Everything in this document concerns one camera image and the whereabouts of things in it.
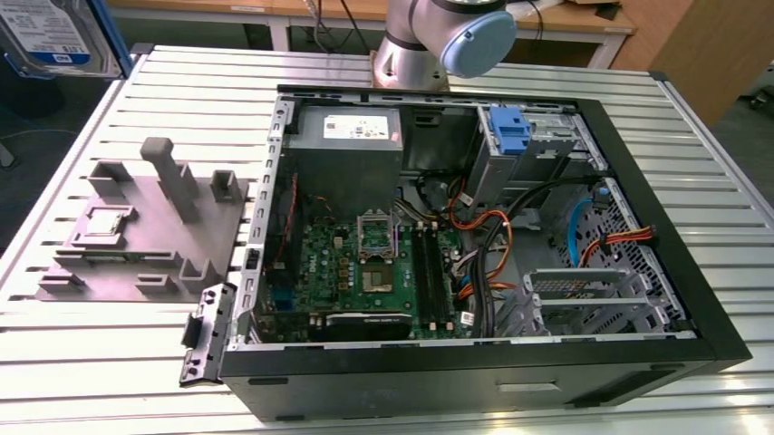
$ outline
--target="chip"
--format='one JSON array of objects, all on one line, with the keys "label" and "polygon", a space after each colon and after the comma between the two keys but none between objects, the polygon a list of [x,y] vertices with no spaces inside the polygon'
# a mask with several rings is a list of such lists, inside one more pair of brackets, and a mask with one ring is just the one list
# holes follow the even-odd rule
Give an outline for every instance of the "chip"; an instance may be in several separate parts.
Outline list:
[{"label": "chip", "polygon": [[393,265],[364,265],[362,267],[363,293],[391,293],[393,273]]}]

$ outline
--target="case hinge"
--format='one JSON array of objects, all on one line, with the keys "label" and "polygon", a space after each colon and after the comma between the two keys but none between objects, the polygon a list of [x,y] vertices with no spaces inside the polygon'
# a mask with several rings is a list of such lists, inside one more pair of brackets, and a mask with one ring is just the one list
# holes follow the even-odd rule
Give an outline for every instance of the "case hinge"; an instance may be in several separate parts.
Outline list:
[{"label": "case hinge", "polygon": [[199,309],[188,315],[182,344],[188,348],[180,386],[220,384],[220,362],[227,342],[231,308],[238,288],[224,283],[202,292]]}]

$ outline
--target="aluminum table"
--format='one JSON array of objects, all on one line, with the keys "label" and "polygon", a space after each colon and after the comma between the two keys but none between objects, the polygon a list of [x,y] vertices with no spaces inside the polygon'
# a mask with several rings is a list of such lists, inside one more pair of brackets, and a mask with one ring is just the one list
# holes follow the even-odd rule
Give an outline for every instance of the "aluminum table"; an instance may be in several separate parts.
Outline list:
[{"label": "aluminum table", "polygon": [[94,193],[84,178],[98,159],[128,160],[135,174],[150,174],[140,144],[163,136],[195,176],[232,169],[260,179],[279,83],[368,86],[368,58],[158,46],[138,57],[131,78],[111,85],[0,260],[0,432],[769,433],[774,214],[671,84],[645,72],[501,65],[482,78],[453,79],[451,87],[602,101],[754,355],[719,375],[689,378],[617,408],[263,423],[226,387],[178,387],[192,304],[35,301]]}]

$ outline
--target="power supply label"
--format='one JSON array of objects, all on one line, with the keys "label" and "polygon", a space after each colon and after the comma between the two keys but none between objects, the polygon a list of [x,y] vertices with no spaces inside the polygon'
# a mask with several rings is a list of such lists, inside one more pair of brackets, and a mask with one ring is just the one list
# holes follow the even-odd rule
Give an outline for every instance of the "power supply label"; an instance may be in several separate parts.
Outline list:
[{"label": "power supply label", "polygon": [[324,120],[324,139],[390,139],[386,116],[330,115]]}]

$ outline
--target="ram slot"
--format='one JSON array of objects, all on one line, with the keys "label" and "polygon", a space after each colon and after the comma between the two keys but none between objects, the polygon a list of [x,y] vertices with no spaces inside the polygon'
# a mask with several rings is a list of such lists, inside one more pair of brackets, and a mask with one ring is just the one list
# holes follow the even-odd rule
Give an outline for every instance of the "ram slot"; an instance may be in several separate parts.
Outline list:
[{"label": "ram slot", "polygon": [[417,284],[417,301],[419,324],[427,326],[433,321],[427,266],[425,263],[425,233],[422,229],[411,231],[411,258],[414,260],[414,282]]},{"label": "ram slot", "polygon": [[450,322],[449,316],[449,296],[446,294],[445,283],[445,260],[441,257],[441,247],[438,246],[438,231],[430,231],[425,237],[425,256],[427,259],[429,286],[433,299],[434,321],[439,327]]}]

